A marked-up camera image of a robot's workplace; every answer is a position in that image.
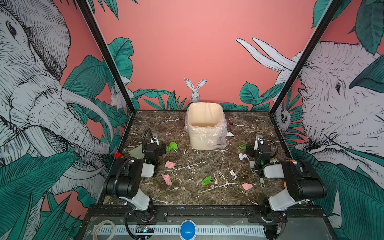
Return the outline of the light green hand brush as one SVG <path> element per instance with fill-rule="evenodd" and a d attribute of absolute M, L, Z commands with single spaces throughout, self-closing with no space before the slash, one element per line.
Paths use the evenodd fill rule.
<path fill-rule="evenodd" d="M 250 167 L 251 167 L 251 172 L 254 174 L 254 175 L 256 175 L 256 171 L 255 171 L 255 161 L 249 161 L 249 163 L 250 163 Z M 263 178 L 261 178 L 261 177 L 259 177 L 259 180 L 260 180 L 260 186 L 262 187 L 262 188 L 264 188 L 265 187 L 265 182 L 264 182 L 264 179 Z"/>

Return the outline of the cream trash bin with bag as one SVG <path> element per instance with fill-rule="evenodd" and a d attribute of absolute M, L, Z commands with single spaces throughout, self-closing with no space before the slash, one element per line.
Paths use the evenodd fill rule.
<path fill-rule="evenodd" d="M 216 103 L 192 103 L 186 112 L 185 131 L 195 150 L 224 149 L 228 130 L 223 107 Z"/>

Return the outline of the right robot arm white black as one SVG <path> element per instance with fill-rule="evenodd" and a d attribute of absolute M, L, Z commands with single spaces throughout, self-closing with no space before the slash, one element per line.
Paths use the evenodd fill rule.
<path fill-rule="evenodd" d="M 286 186 L 274 196 L 266 198 L 260 209 L 261 219 L 266 223 L 283 220 L 287 209 L 327 196 L 327 187 L 308 161 L 295 161 L 287 158 L 277 160 L 275 152 L 265 144 L 263 136 L 257 136 L 253 145 L 246 145 L 246 155 L 253 157 L 249 160 L 252 173 L 260 179 L 261 187 L 265 187 L 264 179 L 283 179 Z"/>

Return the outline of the light green dustpan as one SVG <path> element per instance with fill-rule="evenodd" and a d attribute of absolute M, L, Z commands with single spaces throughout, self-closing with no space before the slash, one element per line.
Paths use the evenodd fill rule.
<path fill-rule="evenodd" d="M 145 157 L 145 154 L 142 151 L 142 145 L 139 145 L 136 148 L 129 150 L 128 153 L 132 158 L 144 159 Z"/>

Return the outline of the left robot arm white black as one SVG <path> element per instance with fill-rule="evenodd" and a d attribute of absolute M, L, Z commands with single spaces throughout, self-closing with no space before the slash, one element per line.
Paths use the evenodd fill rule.
<path fill-rule="evenodd" d="M 146 129 L 142 138 L 143 159 L 115 157 L 111 170 L 103 185 L 103 194 L 131 207 L 143 222 L 152 221 L 156 212 L 151 197 L 140 189 L 142 178 L 154 177 L 158 172 L 159 158 L 166 153 L 167 146 L 158 135 Z"/>

